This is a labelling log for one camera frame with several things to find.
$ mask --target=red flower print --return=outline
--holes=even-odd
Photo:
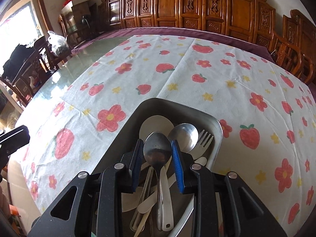
[[[306,159],[305,161],[306,173],[309,171],[309,161]]]
[[[55,179],[55,175],[49,176],[48,179],[49,179],[49,188],[56,189],[57,180]]]
[[[198,60],[197,65],[202,66],[202,68],[207,68],[207,67],[212,66],[209,61],[202,61],[202,60]]]
[[[142,43],[142,44],[140,44],[139,45],[139,49],[145,49],[145,48],[147,48],[147,47],[150,47],[151,46],[151,44],[150,43]]]
[[[310,205],[312,203],[313,195],[314,195],[314,190],[313,190],[313,186],[312,186],[311,189],[307,192],[306,205]]]
[[[245,61],[237,61],[242,68],[250,69],[251,66]]]
[[[228,60],[221,60],[221,63],[223,63],[224,65],[231,65],[230,62]]]
[[[53,113],[55,113],[55,117],[58,116],[58,114],[65,108],[65,102],[58,103],[55,109],[53,110]]]
[[[114,52],[108,52],[105,54],[106,57],[111,56]]]
[[[306,99],[308,100],[308,103],[313,106],[312,101],[311,101],[311,99],[309,98],[309,96],[306,96]]]
[[[114,132],[118,129],[118,122],[126,118],[126,114],[121,110],[121,105],[114,105],[109,110],[101,110],[98,113],[98,119],[100,122],[97,125],[98,131],[107,129],[110,132]]]
[[[288,224],[293,223],[296,215],[300,211],[300,205],[298,203],[295,203],[294,206],[291,208],[288,218]]]
[[[221,119],[221,120],[219,121],[219,123],[220,123],[221,126],[222,126],[224,137],[225,137],[225,138],[228,138],[228,137],[229,137],[229,133],[231,133],[232,130],[233,130],[232,127],[229,126],[229,125],[227,125],[227,122],[226,122],[226,120],[224,120],[224,119]]]
[[[302,109],[303,108],[303,104],[301,104],[300,99],[296,99],[295,98],[295,100],[296,100],[297,105],[300,106],[300,108]]]
[[[250,95],[252,97],[249,99],[250,103],[257,106],[260,111],[263,112],[264,109],[268,107],[268,105],[263,101],[263,97],[261,95],[258,95],[254,92],[252,92]]]
[[[127,44],[127,43],[129,43],[129,42],[130,42],[129,40],[126,40],[126,41],[120,43],[118,46],[125,45],[125,44]]]
[[[232,54],[232,53],[230,53],[230,52],[227,52],[227,53],[225,53],[227,56],[230,56],[230,57],[235,57],[235,55],[234,54]]]
[[[274,171],[274,177],[279,181],[279,192],[284,192],[285,188],[290,188],[292,185],[291,176],[293,174],[293,168],[289,164],[287,159],[282,160],[282,166],[277,167]]]
[[[85,83],[80,87],[80,91],[84,91],[89,87],[89,83]]]
[[[37,182],[32,181],[30,193],[32,195],[33,200],[36,200],[36,198],[38,198],[38,196],[39,196],[38,189],[39,189],[39,186],[38,186]]]
[[[115,69],[119,74],[123,74],[124,72],[132,70],[131,68],[132,64],[130,63],[123,63],[121,66]]]

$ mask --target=plastic bag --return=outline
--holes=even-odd
[[[52,52],[59,56],[69,49],[66,39],[63,36],[56,35],[53,31],[48,31],[48,42],[52,45]]]

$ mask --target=yellow star print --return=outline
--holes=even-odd
[[[205,101],[213,101],[213,95],[210,93],[205,93],[202,95]]]
[[[236,86],[235,86],[236,82],[235,81],[227,80],[225,82],[226,82],[228,88],[236,88]]]
[[[296,183],[297,187],[299,188],[300,186],[302,186],[302,178],[298,178],[297,183]]]
[[[242,76],[243,81],[249,82],[250,78],[248,76]]]
[[[90,151],[84,151],[84,152],[82,153],[82,159],[83,159],[84,161],[88,161],[90,158],[91,158],[91,156],[90,156]]]
[[[115,87],[115,88],[112,89],[112,92],[113,93],[119,93],[121,90],[122,90],[121,87]]]
[[[85,116],[87,116],[90,113],[90,111],[91,111],[91,109],[86,109],[82,113],[85,114]]]
[[[273,133],[273,135],[271,135],[271,139],[273,140],[275,144],[279,143],[279,137],[277,136],[276,133]]]
[[[178,89],[178,85],[175,84],[175,83],[168,84],[167,87],[168,87],[168,90],[169,90],[169,91],[172,91],[172,90],[175,90],[175,91],[176,91],[176,90]]]
[[[262,184],[266,180],[265,172],[259,170],[259,174],[255,176],[255,179],[257,180],[259,185]]]

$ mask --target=utensil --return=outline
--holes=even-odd
[[[154,174],[154,169],[151,166],[148,169],[147,177],[146,177],[146,180],[145,180],[145,183],[144,183],[144,187],[143,187],[143,191],[142,191],[142,194],[141,194],[141,197],[140,197],[140,200],[139,200],[138,204],[142,203],[150,195],[150,186],[151,186],[151,180],[153,178],[153,174]],[[143,218],[142,214],[140,214],[138,212],[138,210],[135,210],[134,215],[133,215],[132,220],[131,220],[131,223],[130,223],[130,228],[131,228],[132,231],[134,231],[134,232],[137,231],[138,226],[139,226],[142,218]]]
[[[180,150],[188,153],[198,142],[198,131],[192,124],[179,124],[170,131],[168,139],[170,142],[177,140]]]
[[[163,133],[153,132],[146,139],[143,151],[145,160],[155,169],[157,175],[157,228],[158,230],[162,231],[163,215],[162,195],[160,189],[160,172],[162,167],[168,162],[171,157],[171,143]]]
[[[193,159],[196,160],[203,156],[207,148],[210,146],[213,136],[211,137],[211,134],[207,135],[208,132],[205,132],[205,130],[202,130],[202,132],[199,134],[198,142],[193,148],[192,151],[189,152],[189,154],[192,155]]]

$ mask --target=strawberry print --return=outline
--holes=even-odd
[[[106,57],[111,56],[114,52],[108,52],[105,54]]]
[[[273,87],[276,87],[276,83],[274,81],[272,81],[271,79],[268,79],[268,81],[270,82],[270,85],[272,85]]]
[[[279,192],[284,192],[285,188],[290,188],[292,185],[291,176],[293,174],[293,168],[289,164],[287,159],[282,160],[282,166],[277,167],[274,171],[274,177],[279,181]]]
[[[32,181],[30,193],[31,193],[33,200],[36,200],[36,198],[38,198],[38,196],[39,196],[38,189],[39,189],[39,186],[38,186],[37,182]]]
[[[264,109],[268,107],[268,105],[263,101],[263,97],[261,95],[258,95],[254,92],[252,92],[250,95],[252,97],[249,99],[250,103],[257,106],[260,111],[263,112]]]
[[[281,78],[283,79],[283,81],[291,88],[294,87],[293,82],[289,79],[289,77],[281,74]]]
[[[210,53],[213,50],[213,48],[211,48],[210,46],[203,46],[203,45],[200,45],[200,44],[194,44],[192,46],[192,49],[197,51],[197,52],[200,52],[200,53]]]
[[[297,105],[302,109],[303,108],[303,104],[301,103],[300,99],[296,99],[295,98],[295,100],[296,100]]]
[[[290,140],[290,143],[295,143],[295,136],[293,131],[289,130],[286,132],[286,137]]]
[[[156,67],[156,71],[159,73],[166,73],[167,71],[174,71],[174,66],[169,63],[160,63]]]
[[[94,96],[97,93],[99,93],[102,89],[103,89],[104,85],[103,82],[100,84],[95,84],[94,86],[92,86],[89,90],[89,95]]]
[[[49,176],[49,177],[48,177],[48,180],[49,180],[49,188],[56,189],[57,180],[56,180],[56,178],[55,178],[55,175]]]
[[[283,106],[284,111],[291,116],[293,113],[291,106],[286,101],[282,101],[282,106]]]
[[[221,63],[223,63],[224,65],[231,65],[230,61],[224,59],[221,60]]]
[[[207,67],[212,66],[209,61],[202,61],[202,60],[198,60],[197,65],[201,66],[202,68],[207,68]]]
[[[237,60],[237,62],[242,68],[245,68],[245,69],[250,69],[251,68],[251,66],[245,61],[238,61]]]
[[[150,47],[151,46],[151,44],[150,43],[142,43],[142,44],[140,44],[139,45],[139,49],[146,49],[147,47]]]
[[[219,121],[219,123],[221,124],[221,127],[223,129],[223,136],[225,138],[228,138],[229,137],[229,133],[231,133],[233,131],[233,128],[231,126],[227,125],[227,122],[224,119],[221,119]]]
[[[169,51],[166,51],[166,50],[163,50],[163,51],[160,51],[160,55],[167,55],[169,54],[170,52]]]
[[[118,122],[124,120],[126,114],[121,109],[121,105],[114,105],[109,110],[101,110],[98,113],[100,122],[97,124],[97,131],[107,129],[109,132],[114,132],[118,129]]]
[[[230,53],[230,52],[227,52],[227,53],[225,53],[227,56],[230,56],[230,57],[235,57],[235,55],[234,54],[232,54],[232,53]]]
[[[300,211],[300,205],[298,203],[295,203],[294,206],[291,208],[288,218],[288,224],[293,223],[296,215]]]
[[[312,186],[311,189],[307,192],[306,205],[310,205],[312,203],[313,195],[314,195],[314,190],[313,190],[313,186]]]
[[[84,91],[89,87],[89,83],[85,83],[80,87],[80,91]]]
[[[125,44],[127,44],[127,43],[129,43],[129,42],[130,42],[129,40],[126,40],[126,41],[120,43],[118,46],[125,45]]]
[[[305,171],[306,171],[306,173],[307,173],[307,172],[310,170],[310,169],[309,169],[309,161],[308,161],[308,160],[305,161],[305,167],[306,167],[306,168],[305,168]]]
[[[121,66],[115,69],[119,74],[132,70],[132,64],[124,62]]]
[[[197,83],[204,83],[205,80],[207,80],[202,74],[194,74],[192,76],[192,81],[197,82]]]
[[[138,91],[138,95],[146,94],[151,90],[151,86],[150,85],[140,85],[136,88],[136,90]]]
[[[65,108],[65,102],[58,103],[55,109],[53,110],[53,113],[55,113],[55,117],[58,116],[58,114],[63,111]]]
[[[242,143],[248,148],[255,150],[260,142],[260,134],[256,128],[254,128],[254,124],[246,127],[245,125],[240,125],[239,137]]]
[[[307,121],[304,117],[302,117],[302,122],[303,122],[304,126],[307,126]]]

